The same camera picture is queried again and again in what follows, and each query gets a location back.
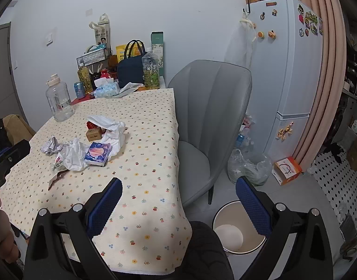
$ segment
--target chair leg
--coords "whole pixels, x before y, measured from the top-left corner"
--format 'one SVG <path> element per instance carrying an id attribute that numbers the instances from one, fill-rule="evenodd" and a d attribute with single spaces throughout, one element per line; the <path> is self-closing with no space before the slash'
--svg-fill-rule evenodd
<path id="1" fill-rule="evenodd" d="M 208 191 L 208 204 L 211 205 L 212 203 L 212 198 L 213 198 L 213 188 L 214 185 L 210 188 L 210 190 Z"/>

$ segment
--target jug lid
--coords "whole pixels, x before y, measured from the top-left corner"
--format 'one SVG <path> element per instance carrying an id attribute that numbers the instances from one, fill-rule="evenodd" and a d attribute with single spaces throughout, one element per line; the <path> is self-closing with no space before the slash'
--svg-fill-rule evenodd
<path id="1" fill-rule="evenodd" d="M 50 80 L 46 82 L 47 85 L 53 86 L 55 84 L 58 84 L 60 82 L 60 78 L 58 77 L 58 74 L 53 74 L 50 76 Z"/>

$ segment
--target white trash bin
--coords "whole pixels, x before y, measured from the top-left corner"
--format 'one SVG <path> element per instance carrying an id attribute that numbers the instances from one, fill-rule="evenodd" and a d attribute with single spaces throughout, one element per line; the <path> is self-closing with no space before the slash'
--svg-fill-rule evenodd
<path id="1" fill-rule="evenodd" d="M 220 238 L 224 251 L 244 255 L 258 249 L 265 236 L 259 235 L 241 201 L 225 204 L 215 214 L 212 229 Z"/>

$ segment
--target blue gripper pad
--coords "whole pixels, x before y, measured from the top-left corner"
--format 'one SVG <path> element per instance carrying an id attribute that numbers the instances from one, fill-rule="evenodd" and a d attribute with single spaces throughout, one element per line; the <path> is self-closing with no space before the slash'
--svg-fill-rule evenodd
<path id="1" fill-rule="evenodd" d="M 90 239 L 100 235 L 108 219 L 110 218 L 116 204 L 119 202 L 123 193 L 123 184 L 119 179 L 116 179 L 106 191 L 103 191 L 103 196 L 90 212 L 88 217 L 88 227 L 86 233 Z"/>
<path id="2" fill-rule="evenodd" d="M 270 215 L 242 177 L 237 180 L 236 193 L 258 234 L 269 238 L 272 233 Z"/>

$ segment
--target blue can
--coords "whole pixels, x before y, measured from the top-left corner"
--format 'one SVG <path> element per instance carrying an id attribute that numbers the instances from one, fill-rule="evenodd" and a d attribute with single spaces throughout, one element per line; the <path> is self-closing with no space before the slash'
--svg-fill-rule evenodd
<path id="1" fill-rule="evenodd" d="M 76 92 L 77 99 L 82 99 L 85 97 L 84 83 L 76 82 L 74 84 L 74 91 Z"/>

